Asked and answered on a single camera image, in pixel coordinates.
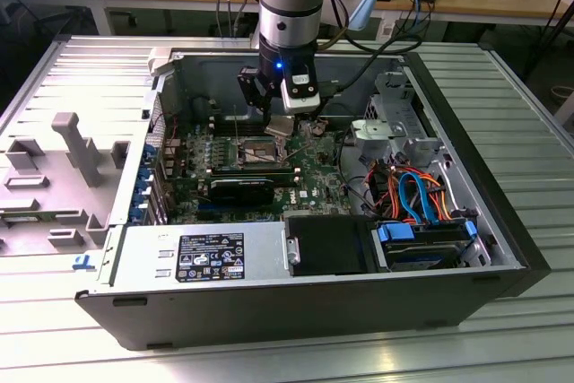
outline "robotic arm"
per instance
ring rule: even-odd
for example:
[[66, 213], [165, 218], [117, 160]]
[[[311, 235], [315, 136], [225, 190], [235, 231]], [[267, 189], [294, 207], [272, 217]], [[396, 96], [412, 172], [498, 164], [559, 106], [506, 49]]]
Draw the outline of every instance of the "robotic arm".
[[[343, 0], [352, 11], [350, 28], [366, 25], [376, 0]], [[245, 67], [239, 85], [249, 105], [268, 115], [273, 97], [281, 97], [287, 113], [313, 113], [334, 94], [319, 94], [315, 70], [319, 24], [336, 25], [329, 0], [260, 0], [259, 68]], [[265, 94], [259, 94], [258, 80]]]

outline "power supply label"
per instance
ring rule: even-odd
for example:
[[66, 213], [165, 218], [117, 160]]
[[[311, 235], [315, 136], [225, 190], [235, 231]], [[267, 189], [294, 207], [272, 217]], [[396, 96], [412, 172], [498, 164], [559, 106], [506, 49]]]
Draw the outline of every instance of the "power supply label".
[[215, 233], [179, 237], [180, 283], [238, 280], [245, 278], [242, 233]]

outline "blue latch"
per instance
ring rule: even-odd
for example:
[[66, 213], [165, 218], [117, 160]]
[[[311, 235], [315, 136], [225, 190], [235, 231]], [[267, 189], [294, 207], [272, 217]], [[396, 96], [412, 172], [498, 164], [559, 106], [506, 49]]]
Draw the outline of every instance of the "blue latch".
[[381, 224], [377, 229], [377, 233], [381, 242], [414, 239], [413, 228], [408, 223]]
[[465, 222], [465, 227], [466, 231], [468, 232], [468, 235], [470, 235], [470, 238], [475, 239], [478, 236], [476, 226], [474, 226], [474, 223], [472, 223], [470, 220], [467, 220]]
[[74, 260], [74, 264], [72, 265], [72, 269], [74, 270], [78, 270], [78, 269], [86, 269], [86, 270], [91, 270], [91, 269], [96, 269], [96, 267], [94, 265], [92, 265], [90, 263], [90, 255], [80, 255], [78, 257], [76, 257], [76, 259]]
[[132, 196], [132, 206], [138, 206], [139, 204], [143, 204], [145, 202], [146, 196], [134, 194]]
[[142, 213], [142, 210], [140, 210], [139, 208], [130, 208], [130, 210], [127, 212], [127, 215], [132, 221], [142, 220], [142, 216], [144, 215], [144, 213]]
[[145, 181], [137, 179], [135, 181], [135, 192], [136, 193], [144, 192], [145, 190], [147, 190], [148, 186], [149, 185]]
[[152, 172], [147, 168], [140, 168], [137, 170], [137, 177], [139, 179], [148, 179], [152, 175]]
[[143, 145], [143, 157], [145, 159], [155, 156], [156, 152], [157, 151], [155, 150], [155, 147], [153, 145], [149, 144]]

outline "green circuit board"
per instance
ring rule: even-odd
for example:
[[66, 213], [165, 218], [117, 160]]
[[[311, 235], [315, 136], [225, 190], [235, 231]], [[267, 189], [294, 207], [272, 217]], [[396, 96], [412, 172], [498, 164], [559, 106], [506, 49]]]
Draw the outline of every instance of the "green circuit board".
[[[271, 136], [239, 136], [241, 143], [273, 143]], [[270, 162], [251, 156], [249, 164], [238, 163], [237, 139], [232, 136], [211, 136], [206, 127], [195, 128], [193, 133], [181, 136], [178, 142], [168, 181], [174, 189], [175, 207], [170, 212], [170, 223], [209, 222], [272, 222], [289, 214], [348, 214], [349, 197], [334, 164], [336, 154], [335, 132], [321, 136], [296, 133], [285, 144], [286, 154], [292, 154], [283, 162], [272, 164], [295, 178], [295, 187], [277, 187], [270, 205], [250, 207], [217, 207], [208, 199], [207, 189], [213, 180], [211, 169], [243, 170], [243, 178], [249, 178], [249, 170], [269, 166]], [[277, 174], [270, 170], [269, 178]]]

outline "motherboard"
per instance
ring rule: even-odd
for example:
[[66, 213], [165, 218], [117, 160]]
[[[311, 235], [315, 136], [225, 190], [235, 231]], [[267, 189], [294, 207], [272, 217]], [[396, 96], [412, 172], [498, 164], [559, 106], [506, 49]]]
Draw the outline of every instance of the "motherboard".
[[174, 134], [161, 161], [170, 224], [348, 214], [348, 189], [336, 166], [338, 137], [327, 123], [314, 122], [289, 134], [241, 122], [192, 125]]

